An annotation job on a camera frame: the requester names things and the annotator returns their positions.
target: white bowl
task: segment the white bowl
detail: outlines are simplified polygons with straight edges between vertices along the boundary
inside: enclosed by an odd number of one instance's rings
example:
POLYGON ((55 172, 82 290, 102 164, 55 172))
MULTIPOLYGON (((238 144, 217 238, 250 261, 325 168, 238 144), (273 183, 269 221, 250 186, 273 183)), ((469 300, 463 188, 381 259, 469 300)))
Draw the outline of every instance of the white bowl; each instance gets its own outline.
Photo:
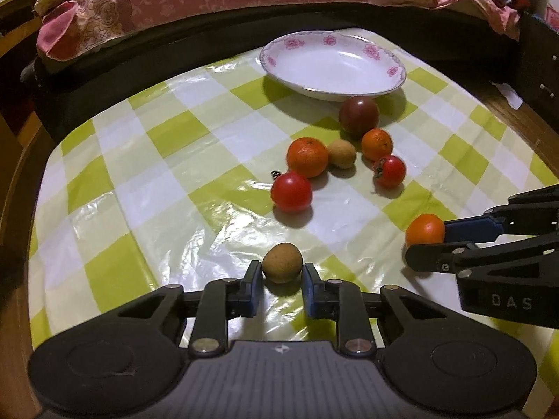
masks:
POLYGON ((391 51, 332 31, 281 36, 262 49, 260 63, 270 77, 292 90, 337 102, 391 93, 406 80, 406 68, 391 51))

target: gray ribbed surface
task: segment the gray ribbed surface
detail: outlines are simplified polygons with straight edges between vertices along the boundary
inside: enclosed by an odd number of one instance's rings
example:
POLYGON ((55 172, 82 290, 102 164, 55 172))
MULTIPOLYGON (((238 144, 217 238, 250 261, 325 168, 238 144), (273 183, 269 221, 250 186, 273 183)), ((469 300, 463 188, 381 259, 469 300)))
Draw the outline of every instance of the gray ribbed surface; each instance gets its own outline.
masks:
MULTIPOLYGON (((44 413, 43 419, 60 416, 44 413)), ((236 342, 192 363, 180 384, 134 419, 434 419, 386 385, 375 365, 329 342, 236 342)), ((502 419, 524 416, 510 414, 502 419)))

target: black bed frame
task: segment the black bed frame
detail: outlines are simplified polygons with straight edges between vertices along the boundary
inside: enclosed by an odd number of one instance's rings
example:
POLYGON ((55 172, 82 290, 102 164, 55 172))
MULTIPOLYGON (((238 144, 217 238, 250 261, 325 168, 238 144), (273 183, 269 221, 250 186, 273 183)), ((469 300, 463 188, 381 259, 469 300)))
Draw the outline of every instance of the black bed frame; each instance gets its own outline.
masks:
POLYGON ((57 73, 36 58, 22 73, 36 113, 56 142, 121 100, 181 72, 307 29, 360 27, 389 39, 452 78, 454 65, 482 68, 503 80, 518 43, 487 21, 450 10, 365 3, 263 6, 205 14, 148 29, 86 54, 57 73))

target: tablecloth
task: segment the tablecloth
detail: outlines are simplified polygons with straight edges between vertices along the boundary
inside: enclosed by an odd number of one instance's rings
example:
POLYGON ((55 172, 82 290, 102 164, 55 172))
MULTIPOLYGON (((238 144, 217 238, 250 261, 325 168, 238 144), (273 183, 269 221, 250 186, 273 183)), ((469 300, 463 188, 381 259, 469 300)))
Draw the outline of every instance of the tablecloth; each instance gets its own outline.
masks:
MULTIPOLYGON (((447 77, 375 33, 343 31, 391 49, 406 66, 402 89, 376 99, 379 126, 407 165, 403 191, 375 193, 359 156, 354 171, 332 169, 312 180, 308 212, 274 210, 270 172, 286 170, 286 149, 298 137, 339 138, 339 104, 265 77, 259 50, 180 74, 82 124, 51 154, 30 246, 34 346, 168 282, 197 290, 242 277, 250 260, 285 241, 322 278, 371 292, 399 284, 460 310, 454 276, 418 276, 405 267, 408 224, 425 212, 477 215, 557 179, 447 77)), ((334 336, 332 323, 305 318, 296 290, 270 286, 261 309, 256 319, 230 322, 231 338, 334 336)), ((533 352, 540 373, 527 410, 541 417, 559 386, 559 338, 549 329, 476 319, 533 352)))

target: yellow-green check pattern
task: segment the yellow-green check pattern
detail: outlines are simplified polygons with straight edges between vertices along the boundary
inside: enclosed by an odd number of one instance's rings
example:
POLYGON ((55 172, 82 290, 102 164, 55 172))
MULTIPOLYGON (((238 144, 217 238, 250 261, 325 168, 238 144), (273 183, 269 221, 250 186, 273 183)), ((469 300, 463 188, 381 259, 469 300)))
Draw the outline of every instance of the yellow-green check pattern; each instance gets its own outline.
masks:
MULTIPOLYGON (((153 86, 86 122, 51 155, 30 248, 33 344, 168 282, 200 289, 239 277, 276 243, 297 245, 324 277, 376 291, 398 283, 459 308, 452 276, 404 269, 404 230, 420 213, 479 214, 557 179, 473 97, 431 67, 392 49, 407 68, 401 90, 379 97, 380 125, 407 164, 401 194, 374 192, 361 157, 354 174, 314 180, 312 213, 273 209, 270 172, 302 136, 339 137, 337 109, 264 77, 258 51, 153 86)), ((300 293, 267 291, 264 323, 231 324, 234 337, 332 338, 309 323, 300 293)), ((540 376, 559 387, 559 337, 485 318, 533 349, 540 376), (546 351, 549 343, 552 351, 546 351)))

